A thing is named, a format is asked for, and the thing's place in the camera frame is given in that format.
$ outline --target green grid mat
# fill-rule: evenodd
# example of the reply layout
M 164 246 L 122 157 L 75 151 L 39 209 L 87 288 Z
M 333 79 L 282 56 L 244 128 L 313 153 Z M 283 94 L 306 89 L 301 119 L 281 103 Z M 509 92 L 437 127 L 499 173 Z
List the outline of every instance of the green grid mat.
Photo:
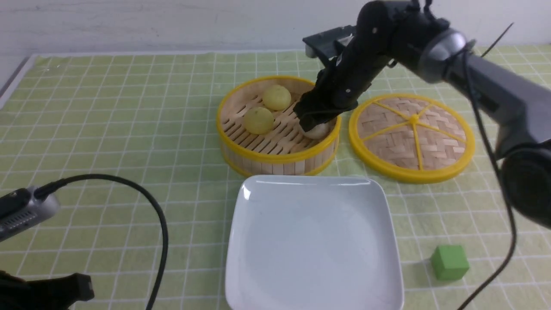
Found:
M 215 115 L 236 85 L 273 74 L 315 79 L 302 51 L 202 55 L 37 57 L 0 111 L 0 189 L 80 173 L 143 184 L 169 221 L 170 250 L 156 309 L 228 309 L 224 265 L 244 178 L 220 151 Z M 551 86 L 551 46 L 502 46 L 488 59 Z M 445 84 L 403 67 L 385 69 L 362 100 L 390 92 L 444 102 L 475 127 L 469 103 Z M 366 167 L 348 143 L 344 115 L 336 160 L 322 175 L 368 176 L 387 194 L 398 239 L 404 309 L 455 309 L 500 264 L 509 230 L 497 183 L 477 135 L 472 163 L 438 184 L 399 184 Z M 496 126 L 488 121 L 491 136 Z M 0 243 L 1 268 L 25 279 L 83 272 L 96 298 L 76 309 L 142 309 L 160 257 L 159 225 L 133 190 L 102 181 L 59 191 L 52 219 Z M 518 217 L 515 258 L 470 309 L 548 309 L 551 234 Z M 464 246 L 471 270 L 438 282 L 427 259 L 439 244 Z

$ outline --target white plate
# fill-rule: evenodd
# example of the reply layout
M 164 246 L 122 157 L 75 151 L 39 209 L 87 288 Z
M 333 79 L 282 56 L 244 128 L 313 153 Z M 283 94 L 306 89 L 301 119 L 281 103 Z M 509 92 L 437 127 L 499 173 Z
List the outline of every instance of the white plate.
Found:
M 358 178 L 248 178 L 225 285 L 234 310 L 400 310 L 402 273 L 382 188 Z

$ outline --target white wall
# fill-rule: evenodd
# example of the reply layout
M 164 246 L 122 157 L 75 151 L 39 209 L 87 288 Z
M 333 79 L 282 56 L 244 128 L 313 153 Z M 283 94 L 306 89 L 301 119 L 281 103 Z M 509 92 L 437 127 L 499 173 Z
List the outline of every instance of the white wall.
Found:
M 551 42 L 551 0 L 435 0 L 479 43 Z M 365 0 L 0 0 L 0 55 L 170 49 L 289 49 L 355 24 Z

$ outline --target green cube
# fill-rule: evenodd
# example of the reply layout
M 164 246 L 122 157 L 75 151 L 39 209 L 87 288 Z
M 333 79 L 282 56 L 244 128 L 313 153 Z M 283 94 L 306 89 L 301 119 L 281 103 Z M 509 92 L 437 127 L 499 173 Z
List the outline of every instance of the green cube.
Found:
M 436 278 L 440 281 L 461 279 L 469 270 L 469 262 L 460 245 L 439 245 L 430 258 Z

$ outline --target black cable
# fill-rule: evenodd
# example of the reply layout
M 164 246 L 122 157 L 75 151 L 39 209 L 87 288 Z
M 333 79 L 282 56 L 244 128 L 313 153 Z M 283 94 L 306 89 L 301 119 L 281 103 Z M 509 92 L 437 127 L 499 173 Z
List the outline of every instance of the black cable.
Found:
M 486 56 L 486 54 L 488 54 L 494 48 L 494 46 L 501 40 L 501 38 L 503 38 L 507 31 L 509 31 L 509 29 L 513 27 L 513 24 L 514 23 L 511 23 L 507 28 L 505 28 L 505 30 L 498 36 L 498 38 L 490 45 L 490 47 L 485 50 L 484 53 L 482 53 L 481 57 Z
M 166 267 L 166 257 L 168 256 L 169 233 L 168 233 L 168 228 L 166 226 L 166 218 L 163 213 L 163 210 L 161 209 L 161 207 L 159 206 L 159 203 L 156 201 L 153 195 L 150 194 L 145 188 L 141 187 L 139 184 L 134 183 L 125 178 L 117 177 L 114 175 L 108 175 L 108 174 L 81 174 L 81 175 L 75 175 L 73 177 L 61 179 L 59 181 L 48 183 L 36 189 L 36 191 L 34 192 L 34 196 L 39 200 L 44 200 L 50 194 L 53 194 L 56 190 L 66 186 L 67 184 L 78 182 L 78 181 L 85 181 L 85 180 L 107 180 L 107 181 L 112 181 L 112 182 L 130 186 L 131 188 L 139 191 L 142 195 L 145 196 L 145 198 L 149 201 L 149 203 L 151 203 L 151 205 L 155 209 L 157 216 L 159 216 L 159 222 L 161 224 L 161 234 L 163 238 L 163 248 L 161 250 L 159 271 L 157 271 L 157 277 L 155 279 L 155 283 L 153 284 L 153 289 L 151 290 L 149 301 L 147 303 L 147 306 L 145 307 L 145 310 L 152 310 L 153 304 L 155 303 L 155 299 L 157 298 L 157 294 L 159 293 L 161 280 L 163 279 L 163 273 L 165 272 L 165 267 Z
M 501 189 L 501 194 L 503 195 L 503 199 L 505 201 L 505 208 L 507 210 L 507 215 L 509 217 L 509 222 L 511 224 L 511 245 L 509 246 L 509 251 L 507 252 L 507 256 L 505 257 L 505 259 L 503 260 L 501 265 L 496 269 L 496 271 L 492 275 L 490 275 L 488 277 L 488 279 L 486 279 L 486 281 L 484 281 L 476 290 L 474 290 L 474 292 L 472 292 L 472 294 L 469 297 L 467 297 L 467 299 L 461 304 L 461 306 L 458 308 L 458 310 L 465 309 L 468 306 L 468 304 L 471 301 L 473 301 L 473 299 L 483 289 L 485 289 L 492 281 L 494 281 L 494 279 L 497 278 L 498 275 L 505 269 L 505 267 L 507 266 L 507 264 L 511 260 L 511 258 L 513 256 L 513 253 L 515 252 L 515 247 L 516 247 L 516 242 L 517 242 L 517 229 L 516 229 L 515 216 L 513 214 L 513 209 L 512 209 L 511 204 L 508 202 L 507 197 L 504 194 L 504 191 L 503 191 L 504 187 L 503 187 L 503 184 L 501 183 L 501 177 L 500 177 L 501 172 L 500 172 L 500 169 L 498 167 L 498 161 L 495 158 L 494 152 L 492 151 L 490 141 L 488 140 L 488 135 L 486 134 L 486 129 L 484 129 L 484 123 L 482 121 L 482 117 L 480 116 L 480 111 L 479 111 L 479 107 L 478 107 L 478 100 L 477 100 L 477 96 L 476 96 L 476 93 L 474 91 L 473 83 L 472 83 L 472 80 L 471 80 L 471 73 L 470 73 L 469 68 L 468 68 L 468 59 L 469 59 L 470 55 L 471 55 L 471 52 L 468 51 L 468 50 L 463 52 L 463 55 L 462 55 L 463 56 L 463 59 L 462 59 L 462 61 L 463 61 L 463 74 L 465 76 L 465 81 L 467 83 L 468 99 L 471 101 L 471 104 L 473 106 L 474 117 L 476 119 L 478 129 L 480 131 L 480 135 L 482 137 L 482 142 L 484 143 L 484 148 L 486 149 L 486 152 L 488 153 L 488 157 L 490 157 L 491 166 L 494 169 L 495 176 L 498 179 L 499 186 L 500 186 L 500 189 Z

